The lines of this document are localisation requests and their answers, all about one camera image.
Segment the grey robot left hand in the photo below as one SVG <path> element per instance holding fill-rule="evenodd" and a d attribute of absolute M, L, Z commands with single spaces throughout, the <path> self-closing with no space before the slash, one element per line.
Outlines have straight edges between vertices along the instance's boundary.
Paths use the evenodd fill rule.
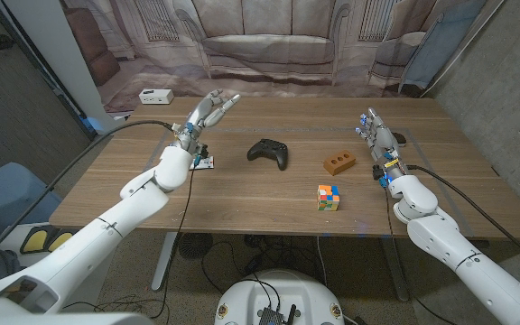
<path fill-rule="evenodd" d="M 199 137 L 203 130 L 219 123 L 227 111 L 240 99 L 240 94 L 224 98 L 221 96 L 221 88 L 210 91 L 197 106 L 188 114 L 186 121 L 175 131 L 175 140 L 172 146 L 195 154 L 199 148 Z"/>

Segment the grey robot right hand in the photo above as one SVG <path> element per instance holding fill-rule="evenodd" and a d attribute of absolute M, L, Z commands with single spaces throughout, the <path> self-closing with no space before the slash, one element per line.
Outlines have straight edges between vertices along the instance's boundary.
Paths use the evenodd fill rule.
<path fill-rule="evenodd" d="M 369 107 L 360 117 L 360 126 L 355 129 L 367 144 L 375 164 L 392 180 L 408 174 L 400 158 L 399 143 L 380 115 Z"/>

